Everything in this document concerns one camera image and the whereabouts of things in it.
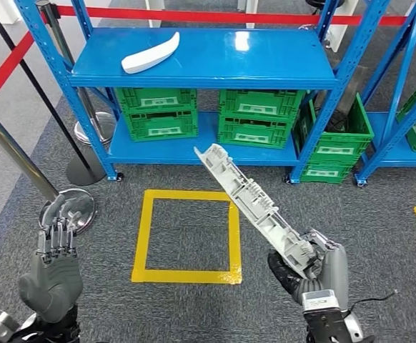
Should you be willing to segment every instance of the green crate handle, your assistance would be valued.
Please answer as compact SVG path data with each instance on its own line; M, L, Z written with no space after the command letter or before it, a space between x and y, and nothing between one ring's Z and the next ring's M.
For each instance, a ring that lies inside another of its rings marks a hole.
M314 170L309 169L305 175L308 177L338 177L338 171Z
M178 105L178 98L176 96L168 96L166 98L146 98L141 100L142 107L148 106L166 106L166 105Z
M338 154L338 155L352 155L355 148L337 148L334 146L320 146L316 151L317 154Z
M277 108L276 106L260 106L260 105L250 105L250 104L240 104L238 111L247 113L257 113L257 114L271 114L277 115Z
M182 134L179 126L175 127L162 127L160 129L149 129L148 130L149 136L161 136L163 134Z
M257 143L269 143L267 136L255 136L253 134L236 134L234 140L236 141L253 141Z

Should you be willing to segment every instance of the white plastic part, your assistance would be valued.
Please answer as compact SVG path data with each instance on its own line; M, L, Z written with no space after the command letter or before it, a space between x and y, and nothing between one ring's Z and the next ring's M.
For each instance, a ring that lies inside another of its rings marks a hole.
M129 55L122 60L122 68L127 74L136 74L155 66L172 55L179 45L179 32L162 44Z
M290 268L306 278L305 270L316 254L307 240L301 238L278 213L278 208L253 179L247 179L227 151L212 144L201 153L194 148L216 180L251 224L264 235Z

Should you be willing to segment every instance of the silver metal pole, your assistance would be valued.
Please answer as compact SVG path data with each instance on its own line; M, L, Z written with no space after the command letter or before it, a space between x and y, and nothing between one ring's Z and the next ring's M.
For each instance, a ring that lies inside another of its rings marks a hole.
M49 0L39 0L36 4L40 12L47 18L48 25L51 28L52 36L61 55L71 64L74 64L75 60L73 58L64 33L58 24L58 20L54 15L52 4ZM83 87L78 87L77 89L81 102L86 108L92 125L98 134L100 141L104 144L109 143L113 138L114 128L116 127L116 119L112 114L106 112L95 113L95 109L92 104L92 101L90 101L87 91ZM90 145L89 138L80 127L79 122L75 125L75 136L82 143Z
M12 158L18 168L25 174L48 201L53 202L58 195L46 177L43 175L28 155L21 148L0 123L0 147Z
M49 220L53 216L71 219L78 234L88 228L94 220L97 210L92 195L77 188L57 192L1 123L0 147L48 200L40 212L40 226L44 227L48 224L43 221L47 217L45 215L49 208L51 213Z

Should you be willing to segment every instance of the gray carpet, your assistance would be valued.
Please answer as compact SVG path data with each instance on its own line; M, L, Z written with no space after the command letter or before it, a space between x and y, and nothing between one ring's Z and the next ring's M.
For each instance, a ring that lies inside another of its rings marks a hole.
M213 9L235 7L234 1L228 7L220 7L220 2L213 1ZM184 3L185 9L191 8L189 1ZM262 3L273 3L274 11L298 11L285 1ZM114 1L111 6L118 5ZM371 72L393 33L376 33L362 64ZM351 36L348 31L345 44ZM390 72L372 106L387 108L395 72ZM405 96L416 88L416 58L408 81ZM200 91L200 106L216 109L215 95ZM57 110L71 127L74 119L65 99ZM51 120L33 158L55 187L65 189L71 186L64 174L71 155ZM126 175L122 183L103 180L85 187L95 198L98 212L93 225L78 239L84 280L79 301L82 342L303 342L302 309L268 271L266 256L270 246L243 216L240 285L131 283L145 189L219 187L200 166L118 169ZM379 342L416 342L416 169L379 170L364 189L354 187L350 179L342 185L288 186L281 182L281 168L243 171L274 199L293 227L301 232L320 229L345 245L351 302L400 291L387 302L359 305L356 313L366 333L379 336ZM30 267L28 257L35 248L37 218L43 203L36 189L21 179L0 219L0 308L19 320L30 311L18 299L16 281ZM226 230L224 204L157 201L147 267L225 269Z

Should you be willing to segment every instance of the robotic hand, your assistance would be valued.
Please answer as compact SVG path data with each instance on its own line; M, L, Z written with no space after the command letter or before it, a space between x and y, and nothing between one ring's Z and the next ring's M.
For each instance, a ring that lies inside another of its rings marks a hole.
M58 197L45 213L45 228L39 233L38 249L31 257L31 272L18 282L21 299L46 323L60 322L83 291L74 240L74 223L80 213L77 212L69 222L56 217L53 209L60 208L58 202L63 200L63 196Z
M59 195L43 218L38 248L31 255L31 272L18 281L21 299L33 309L22 326L0 310L0 343L77 343L79 325L76 301L83 290L75 246L75 225L80 216ZM70 220L60 218L74 212Z
M311 229L300 235L278 213L260 186L247 179L227 151L213 144L195 153L251 224L276 251L268 255L270 269L284 289L303 305L308 342L355 343L364 339L358 318L348 308L348 261L338 243Z

